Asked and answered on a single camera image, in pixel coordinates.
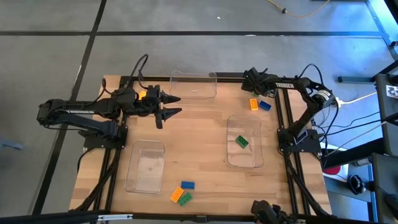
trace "transparent box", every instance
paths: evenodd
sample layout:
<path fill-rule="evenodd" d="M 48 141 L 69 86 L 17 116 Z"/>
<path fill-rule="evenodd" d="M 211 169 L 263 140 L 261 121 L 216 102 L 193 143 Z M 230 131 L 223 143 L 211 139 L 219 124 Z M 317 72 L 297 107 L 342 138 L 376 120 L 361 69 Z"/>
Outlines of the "transparent box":
<path fill-rule="evenodd" d="M 211 105 L 217 95 L 217 75 L 175 70 L 170 76 L 170 94 L 181 98 L 177 104 Z"/>
<path fill-rule="evenodd" d="M 236 138 L 249 144 L 242 148 Z M 231 115 L 227 122 L 226 160 L 230 166 L 254 168 L 264 164 L 261 146 L 261 120 L 255 116 Z"/>
<path fill-rule="evenodd" d="M 127 192 L 157 194 L 162 185 L 165 146 L 160 141 L 136 141 L 127 171 Z"/>

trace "green lego brick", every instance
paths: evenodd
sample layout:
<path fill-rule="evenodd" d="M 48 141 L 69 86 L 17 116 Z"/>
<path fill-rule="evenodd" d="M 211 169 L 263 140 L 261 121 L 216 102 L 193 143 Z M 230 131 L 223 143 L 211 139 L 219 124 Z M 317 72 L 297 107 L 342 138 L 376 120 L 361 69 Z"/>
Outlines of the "green lego brick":
<path fill-rule="evenodd" d="M 249 142 L 246 141 L 242 136 L 238 136 L 236 138 L 236 142 L 244 149 L 246 146 L 248 146 Z"/>
<path fill-rule="evenodd" d="M 184 206 L 187 202 L 189 202 L 192 199 L 192 195 L 187 192 L 185 195 L 181 196 L 180 199 L 178 200 L 178 203 L 181 206 Z"/>

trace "concrete floor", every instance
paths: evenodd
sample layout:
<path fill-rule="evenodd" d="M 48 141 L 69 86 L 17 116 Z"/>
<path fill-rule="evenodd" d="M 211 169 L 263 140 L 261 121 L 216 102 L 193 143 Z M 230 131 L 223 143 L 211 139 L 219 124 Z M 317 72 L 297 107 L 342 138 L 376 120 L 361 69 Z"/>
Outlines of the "concrete floor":
<path fill-rule="evenodd" d="M 322 4 L 309 0 L 277 2 L 296 14 L 305 14 Z M 99 0 L 0 0 L 0 30 L 91 30 L 99 5 Z M 108 1 L 99 29 L 377 31 L 363 2 L 331 2 L 311 17 L 296 19 L 263 0 Z M 0 37 L 0 136 L 25 145 L 22 151 L 0 150 L 0 217 L 30 212 L 55 137 L 55 131 L 37 124 L 37 106 L 50 98 L 68 98 L 87 40 Z M 314 63 L 320 67 L 325 85 L 344 101 L 376 90 L 373 85 L 339 84 L 337 76 L 373 76 L 393 61 L 378 37 L 97 37 L 78 100 L 95 98 L 103 75 L 129 75 L 145 53 L 149 61 L 144 75 L 169 75 L 172 70 L 242 72 L 251 67 L 268 67 L 270 73 L 292 77 L 308 63 Z M 316 70 L 309 69 L 305 76 L 319 80 Z M 378 109 L 377 97 L 371 96 L 342 107 L 335 124 L 348 124 Z M 325 124 L 330 123 L 334 113 L 332 108 Z M 377 115 L 359 123 L 374 119 Z M 322 120 L 320 113 L 316 121 Z M 329 143 L 338 146 L 370 127 L 330 136 Z M 381 130 L 377 129 L 346 147 L 380 136 Z M 44 213 L 68 209 L 82 145 L 83 139 L 77 133 L 67 134 Z"/>

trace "yellow cable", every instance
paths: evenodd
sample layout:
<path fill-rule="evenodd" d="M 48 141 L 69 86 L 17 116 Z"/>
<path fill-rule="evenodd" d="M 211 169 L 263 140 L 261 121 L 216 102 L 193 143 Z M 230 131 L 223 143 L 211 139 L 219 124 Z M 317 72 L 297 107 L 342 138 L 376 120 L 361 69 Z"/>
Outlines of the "yellow cable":
<path fill-rule="evenodd" d="M 275 2 L 273 2 L 272 0 L 267 0 L 269 3 L 273 4 L 274 6 L 276 6 L 278 9 L 280 9 L 281 11 L 283 11 L 284 9 L 282 7 L 280 7 L 278 4 L 276 4 Z M 310 12 L 306 15 L 302 15 L 302 16 L 296 16 L 295 14 L 290 13 L 288 10 L 286 10 L 286 14 L 290 15 L 290 16 L 294 16 L 296 18 L 304 18 L 307 16 L 311 16 L 312 14 L 318 12 L 321 8 L 323 8 L 324 6 L 326 6 L 326 4 L 328 4 L 330 2 L 330 0 L 327 0 L 325 3 L 323 3 L 323 5 L 321 7 L 319 7 L 317 10 Z"/>

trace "plastic container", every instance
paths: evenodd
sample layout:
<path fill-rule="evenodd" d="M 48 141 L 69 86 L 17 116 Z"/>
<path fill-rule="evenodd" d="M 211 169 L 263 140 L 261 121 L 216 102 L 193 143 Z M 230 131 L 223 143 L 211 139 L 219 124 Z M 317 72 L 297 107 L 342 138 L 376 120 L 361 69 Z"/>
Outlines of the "plastic container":
<path fill-rule="evenodd" d="M 164 144 L 160 141 L 136 141 L 131 150 L 127 171 L 127 192 L 157 194 L 162 185 Z"/>
<path fill-rule="evenodd" d="M 173 71 L 170 76 L 170 94 L 181 98 L 177 104 L 211 105 L 217 95 L 217 75 Z"/>
<path fill-rule="evenodd" d="M 236 138 L 249 144 L 242 147 Z M 233 167 L 254 168 L 264 164 L 261 146 L 261 120 L 255 116 L 231 115 L 227 123 L 226 161 Z"/>

